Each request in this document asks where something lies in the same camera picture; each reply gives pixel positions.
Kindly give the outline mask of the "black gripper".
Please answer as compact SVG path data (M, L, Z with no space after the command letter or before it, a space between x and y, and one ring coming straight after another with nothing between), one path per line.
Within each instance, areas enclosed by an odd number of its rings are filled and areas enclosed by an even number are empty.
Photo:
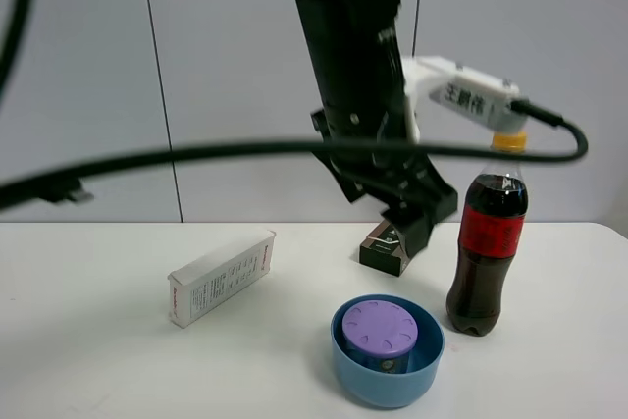
M351 203L369 195L387 205L383 218L394 228L409 259L424 250L434 227L432 219L446 219L457 211L458 193L438 173L430 159L392 157L381 167L373 156L359 162L316 153Z

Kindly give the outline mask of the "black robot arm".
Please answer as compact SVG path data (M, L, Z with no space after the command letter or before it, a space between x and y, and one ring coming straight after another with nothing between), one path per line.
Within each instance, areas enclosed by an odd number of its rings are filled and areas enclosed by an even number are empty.
M322 109L315 130L327 143L412 140L395 22L400 0L295 0ZM408 257L429 242L434 226L452 214L457 193L422 153L316 153L349 202L369 195L384 202Z

